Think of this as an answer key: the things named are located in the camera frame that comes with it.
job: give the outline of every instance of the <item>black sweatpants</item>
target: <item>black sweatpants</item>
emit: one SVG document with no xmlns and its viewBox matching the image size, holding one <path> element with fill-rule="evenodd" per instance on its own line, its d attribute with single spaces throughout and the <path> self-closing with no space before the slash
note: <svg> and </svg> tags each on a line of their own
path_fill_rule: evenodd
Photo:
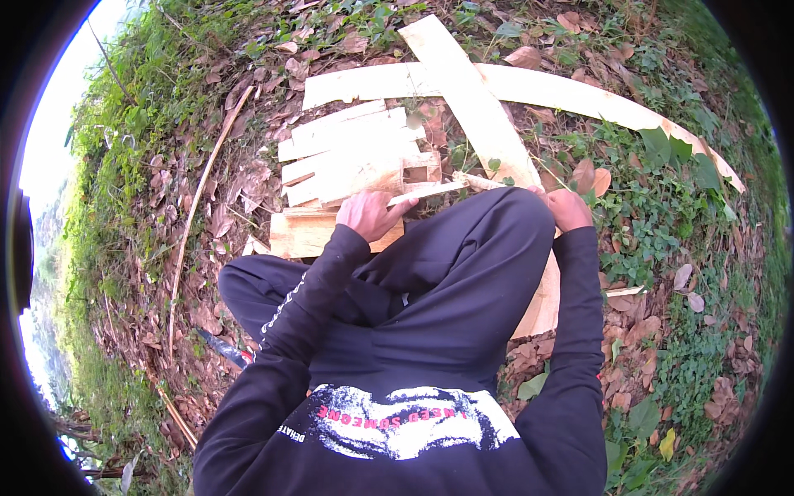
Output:
<svg viewBox="0 0 794 496">
<path fill-rule="evenodd" d="M 353 274 L 311 362 L 310 387 L 410 368 L 461 375 L 494 394 L 505 345 L 538 288 L 553 237 L 549 209 L 517 187 L 411 223 Z M 221 270 L 218 286 L 237 321 L 261 340 L 262 325 L 306 269 L 245 256 Z"/>
</svg>

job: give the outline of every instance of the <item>person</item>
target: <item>person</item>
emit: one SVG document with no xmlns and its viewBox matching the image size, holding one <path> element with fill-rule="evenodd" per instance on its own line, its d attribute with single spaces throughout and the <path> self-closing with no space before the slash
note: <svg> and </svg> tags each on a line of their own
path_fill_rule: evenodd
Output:
<svg viewBox="0 0 794 496">
<path fill-rule="evenodd" d="M 346 200 L 310 266 L 245 256 L 222 270 L 221 296 L 261 345 L 198 443 L 195 493 L 602 494 L 603 300 L 582 199 L 485 191 L 367 261 L 416 203 L 390 198 Z M 514 424 L 496 374 L 552 247 L 557 339 Z"/>
</svg>

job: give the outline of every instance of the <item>grass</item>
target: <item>grass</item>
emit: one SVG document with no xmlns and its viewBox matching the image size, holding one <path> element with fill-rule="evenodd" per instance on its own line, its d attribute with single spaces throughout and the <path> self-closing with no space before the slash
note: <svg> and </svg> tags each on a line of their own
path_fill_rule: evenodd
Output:
<svg viewBox="0 0 794 496">
<path fill-rule="evenodd" d="M 345 0 L 302 13 L 288 13 L 287 7 L 253 0 L 207 6 L 163 0 L 153 5 L 155 8 L 131 21 L 122 35 L 106 46 L 110 63 L 135 103 L 127 101 L 102 61 L 91 74 L 85 98 L 75 108 L 71 146 L 82 160 L 73 178 L 74 195 L 64 227 L 66 296 L 58 309 L 61 343 L 71 354 L 72 401 L 91 414 L 105 441 L 97 453 L 131 459 L 145 446 L 152 447 L 154 455 L 146 451 L 142 458 L 151 477 L 134 483 L 132 492 L 183 493 L 190 461 L 186 452 L 176 460 L 166 460 L 170 446 L 158 432 L 160 420 L 167 417 L 164 407 L 141 372 L 129 368 L 132 357 L 103 355 L 91 326 L 106 322 L 103 303 L 107 296 L 114 312 L 118 311 L 118 320 L 136 323 L 135 329 L 144 328 L 142 322 L 150 311 L 159 315 L 160 326 L 152 330 L 156 338 L 164 338 L 162 328 L 172 302 L 162 281 L 172 277 L 168 258 L 179 239 L 167 222 L 164 206 L 175 205 L 177 197 L 195 191 L 203 158 L 214 145 L 220 123 L 217 109 L 224 105 L 225 95 L 249 68 L 265 67 L 269 71 L 266 80 L 289 76 L 285 68 L 288 56 L 276 46 L 293 40 L 294 31 L 302 27 L 312 33 L 296 40 L 299 50 L 328 54 L 316 62 L 313 74 L 351 56 L 363 61 L 384 55 L 411 60 L 395 25 L 430 11 L 454 30 L 453 35 L 475 61 L 499 63 L 521 44 L 540 46 L 539 36 L 547 36 L 546 40 L 554 37 L 546 46 L 554 55 L 547 59 L 553 61 L 557 73 L 571 75 L 588 64 L 586 50 L 606 54 L 610 47 L 632 44 L 634 55 L 625 65 L 638 76 L 634 85 L 645 104 L 705 136 L 742 175 L 748 186 L 743 196 L 714 183 L 705 187 L 697 179 L 703 163 L 695 157 L 681 160 L 683 163 L 659 158 L 659 147 L 676 146 L 674 142 L 607 122 L 585 125 L 588 120 L 581 116 L 561 114 L 562 126 L 537 122 L 522 130 L 527 147 L 539 155 L 546 168 L 563 177 L 569 177 L 572 167 L 585 157 L 596 167 L 610 170 L 610 192 L 601 198 L 593 194 L 584 198 L 595 212 L 596 227 L 618 247 L 615 253 L 601 255 L 602 270 L 611 281 L 647 284 L 657 290 L 665 275 L 688 261 L 696 266 L 695 291 L 720 322 L 727 323 L 724 330 L 716 332 L 717 326 L 706 326 L 702 314 L 693 313 L 684 297 L 670 295 L 664 315 L 660 315 L 669 334 L 658 345 L 659 372 L 647 401 L 654 408 L 675 406 L 670 419 L 658 426 L 659 432 L 674 429 L 681 446 L 693 446 L 695 455 L 680 448 L 665 459 L 658 447 L 648 445 L 647 436 L 638 435 L 642 430 L 631 414 L 612 410 L 607 415 L 605 436 L 617 448 L 612 453 L 609 493 L 675 493 L 692 469 L 707 467 L 711 456 L 705 448 L 708 441 L 732 442 L 736 429 L 713 431 L 713 422 L 703 415 L 703 404 L 711 396 L 716 377 L 734 376 L 730 362 L 723 358 L 724 351 L 730 340 L 746 335 L 734 321 L 734 311 L 747 313 L 765 370 L 773 366 L 787 310 L 782 289 L 790 272 L 784 235 L 789 219 L 769 121 L 735 51 L 700 4 L 659 2 L 657 24 L 647 29 L 645 36 L 634 29 L 636 19 L 642 27 L 650 13 L 649 5 L 642 2 L 584 1 L 555 6 L 561 11 L 590 12 L 599 20 L 598 33 L 577 35 L 560 25 L 556 11 L 536 17 L 537 6 L 525 2 L 498 2 L 500 9 L 513 9 L 510 22 L 500 20 L 491 7 L 474 2 L 458 2 L 449 8 L 420 2 L 391 10 L 392 4 L 387 2 Z M 366 53 L 351 55 L 334 48 L 353 33 L 368 39 Z M 708 81 L 709 91 L 703 96 L 692 85 L 695 70 Z M 222 76 L 220 82 L 207 82 L 213 71 Z M 623 83 L 609 84 L 610 89 L 630 96 Z M 232 181 L 235 160 L 255 156 L 262 144 L 275 150 L 272 142 L 262 137 L 272 130 L 263 119 L 288 105 L 289 98 L 300 97 L 285 82 L 257 103 L 249 131 L 225 145 L 224 158 L 217 164 L 221 183 Z M 415 99 L 405 104 L 410 110 L 418 107 Z M 477 167 L 470 143 L 465 138 L 452 139 L 448 146 L 452 166 L 460 170 Z M 277 171 L 270 153 L 261 158 Z M 160 168 L 172 173 L 173 183 L 162 207 L 159 203 L 152 207 L 149 199 L 156 188 L 150 182 L 152 173 L 159 173 Z M 441 201 L 434 201 L 438 204 L 429 204 L 433 211 L 441 208 Z M 732 220 L 726 206 L 739 215 L 738 221 Z M 175 214 L 177 221 L 187 216 L 183 204 Z M 259 212 L 246 217 L 253 225 L 268 222 Z M 742 220 L 750 226 L 759 222 L 763 226 L 762 260 L 742 261 L 727 253 L 726 247 L 735 242 L 734 228 L 741 227 Z M 202 254 L 208 250 L 202 232 L 207 221 L 199 209 L 188 233 L 187 260 L 192 273 L 206 269 Z M 241 223 L 244 234 L 257 234 L 249 224 Z M 723 267 L 728 274 L 724 290 L 720 289 Z M 214 288 L 202 290 L 205 299 L 217 298 Z M 140 332 L 132 326 L 120 329 Z M 187 336 L 185 342 L 191 360 L 206 359 L 199 341 Z M 169 379 L 175 389 L 201 394 L 200 378 L 185 374 Z M 742 395 L 744 390 L 762 386 L 747 380 L 736 383 L 742 384 L 735 388 Z M 159 450 L 164 459 L 157 455 Z"/>
</svg>

